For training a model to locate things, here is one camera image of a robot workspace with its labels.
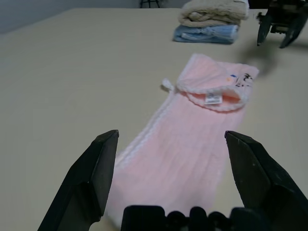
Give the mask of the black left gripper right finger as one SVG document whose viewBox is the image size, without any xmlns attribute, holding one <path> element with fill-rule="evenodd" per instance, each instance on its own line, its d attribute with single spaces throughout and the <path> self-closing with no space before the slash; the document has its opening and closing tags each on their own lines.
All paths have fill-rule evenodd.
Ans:
<svg viewBox="0 0 308 231">
<path fill-rule="evenodd" d="M 225 139 L 244 207 L 262 212 L 273 231 L 306 231 L 308 200 L 288 172 L 251 137 L 226 131 Z"/>
</svg>

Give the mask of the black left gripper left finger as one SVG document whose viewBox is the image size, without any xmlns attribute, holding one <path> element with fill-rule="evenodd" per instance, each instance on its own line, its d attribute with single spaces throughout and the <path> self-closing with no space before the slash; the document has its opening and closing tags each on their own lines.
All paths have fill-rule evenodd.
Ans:
<svg viewBox="0 0 308 231">
<path fill-rule="evenodd" d="M 40 231 L 88 231 L 104 215 L 113 179 L 118 130 L 97 136 L 70 167 Z"/>
</svg>

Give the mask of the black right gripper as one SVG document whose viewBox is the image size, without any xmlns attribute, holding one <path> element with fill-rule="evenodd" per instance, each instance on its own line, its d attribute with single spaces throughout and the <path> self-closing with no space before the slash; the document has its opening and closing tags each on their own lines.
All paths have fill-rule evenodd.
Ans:
<svg viewBox="0 0 308 231">
<path fill-rule="evenodd" d="M 257 15 L 259 30 L 257 46 L 266 39 L 268 33 L 285 34 L 280 49 L 291 45 L 299 36 L 308 20 L 306 0 L 270 0 L 267 11 Z"/>
</svg>

